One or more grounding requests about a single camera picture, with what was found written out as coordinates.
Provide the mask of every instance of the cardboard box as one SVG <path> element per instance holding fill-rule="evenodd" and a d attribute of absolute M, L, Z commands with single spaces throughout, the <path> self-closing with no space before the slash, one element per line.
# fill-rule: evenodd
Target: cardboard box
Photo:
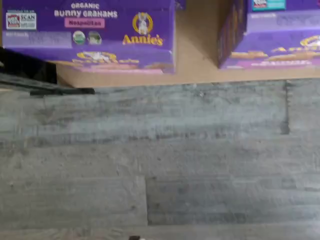
<path fill-rule="evenodd" d="M 320 66 L 320 3 L 234 0 L 220 32 L 223 69 Z"/>
<path fill-rule="evenodd" d="M 174 73 L 174 0 L 3 0 L 6 49 L 90 73 Z"/>

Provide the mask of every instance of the annie's logo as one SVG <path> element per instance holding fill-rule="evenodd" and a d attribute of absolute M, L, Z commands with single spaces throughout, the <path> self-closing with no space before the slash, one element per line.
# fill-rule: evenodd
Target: annie's logo
<path fill-rule="evenodd" d="M 278 47 L 272 52 L 298 52 L 298 51 L 320 51 L 320 35 L 311 36 L 303 39 L 298 47 Z"/>
<path fill-rule="evenodd" d="M 154 21 L 148 13 L 139 12 L 137 15 L 135 15 L 132 20 L 132 27 L 140 36 L 130 37 L 127 34 L 124 35 L 122 41 L 123 45 L 148 44 L 157 45 L 160 47 L 164 45 L 164 40 L 160 38 L 158 34 L 151 36 L 150 33 L 154 29 Z"/>

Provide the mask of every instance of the cereal box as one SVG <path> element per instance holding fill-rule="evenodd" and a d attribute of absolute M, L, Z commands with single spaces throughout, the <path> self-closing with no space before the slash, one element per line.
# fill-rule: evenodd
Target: cereal box
<path fill-rule="evenodd" d="M 186 10 L 187 0 L 175 0 L 175 9 L 176 10 Z"/>
<path fill-rule="evenodd" d="M 320 1 L 234 0 L 218 56 L 222 69 L 320 66 Z"/>
<path fill-rule="evenodd" d="M 174 0 L 2 0 L 3 47 L 84 72 L 175 71 Z"/>

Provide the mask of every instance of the pink label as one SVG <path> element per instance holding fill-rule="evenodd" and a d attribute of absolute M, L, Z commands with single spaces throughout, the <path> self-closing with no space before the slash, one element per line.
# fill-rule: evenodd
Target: pink label
<path fill-rule="evenodd" d="M 64 26 L 66 28 L 104 29 L 106 22 L 104 18 L 65 18 Z"/>
<path fill-rule="evenodd" d="M 75 67 L 87 73 L 109 73 L 109 74 L 164 74 L 161 69 L 92 69 L 86 67 Z"/>

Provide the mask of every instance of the bunny logo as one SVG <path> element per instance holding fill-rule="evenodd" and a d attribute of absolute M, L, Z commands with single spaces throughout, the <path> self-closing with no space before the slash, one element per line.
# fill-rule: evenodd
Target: bunny logo
<path fill-rule="evenodd" d="M 132 21 L 133 29 L 140 35 L 149 34 L 154 28 L 154 21 L 146 12 L 139 12 Z"/>
<path fill-rule="evenodd" d="M 165 39 L 161 38 L 160 34 L 151 35 L 151 31 L 154 29 L 154 21 L 148 13 L 139 12 L 135 15 L 132 26 L 140 36 L 125 34 L 122 41 L 123 45 L 148 44 L 158 47 L 164 45 Z"/>

